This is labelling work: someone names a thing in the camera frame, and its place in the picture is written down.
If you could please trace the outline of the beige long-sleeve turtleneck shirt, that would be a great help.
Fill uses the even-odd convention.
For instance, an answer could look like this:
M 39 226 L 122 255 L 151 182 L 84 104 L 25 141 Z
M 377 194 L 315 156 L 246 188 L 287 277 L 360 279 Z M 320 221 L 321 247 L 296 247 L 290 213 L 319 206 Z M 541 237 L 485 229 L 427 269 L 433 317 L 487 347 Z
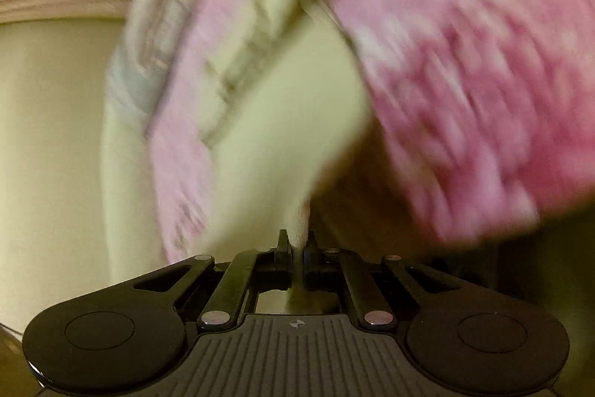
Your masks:
M 357 57 L 327 0 L 246 0 L 206 64 L 199 130 L 215 195 L 191 247 L 219 260 L 302 249 L 313 198 L 351 164 L 372 110 Z

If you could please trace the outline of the cream padded bed side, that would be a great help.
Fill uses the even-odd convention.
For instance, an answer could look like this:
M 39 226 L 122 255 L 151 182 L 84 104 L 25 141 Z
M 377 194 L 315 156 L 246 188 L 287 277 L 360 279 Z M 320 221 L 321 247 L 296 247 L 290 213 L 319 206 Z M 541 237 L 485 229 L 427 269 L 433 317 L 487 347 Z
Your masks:
M 100 163 L 110 282 L 166 266 L 148 140 L 111 102 L 104 108 Z

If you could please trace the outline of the pink rose floral bedsheet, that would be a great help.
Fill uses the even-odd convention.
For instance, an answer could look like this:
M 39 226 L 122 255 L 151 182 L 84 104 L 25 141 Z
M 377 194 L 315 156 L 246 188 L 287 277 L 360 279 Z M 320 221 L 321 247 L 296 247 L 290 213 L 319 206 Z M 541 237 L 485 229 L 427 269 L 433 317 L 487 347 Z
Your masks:
M 196 0 L 153 135 L 171 255 L 206 228 L 211 164 L 191 119 L 244 0 Z M 382 170 L 454 244 L 594 194 L 594 0 L 330 0 L 363 65 Z

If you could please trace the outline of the folded pink grey quilt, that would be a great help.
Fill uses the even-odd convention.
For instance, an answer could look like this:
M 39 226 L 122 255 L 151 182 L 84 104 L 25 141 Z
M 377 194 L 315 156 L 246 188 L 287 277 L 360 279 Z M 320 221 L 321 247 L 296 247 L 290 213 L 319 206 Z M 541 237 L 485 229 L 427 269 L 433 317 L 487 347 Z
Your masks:
M 197 0 L 132 0 L 107 71 L 106 100 L 135 129 L 148 130 Z

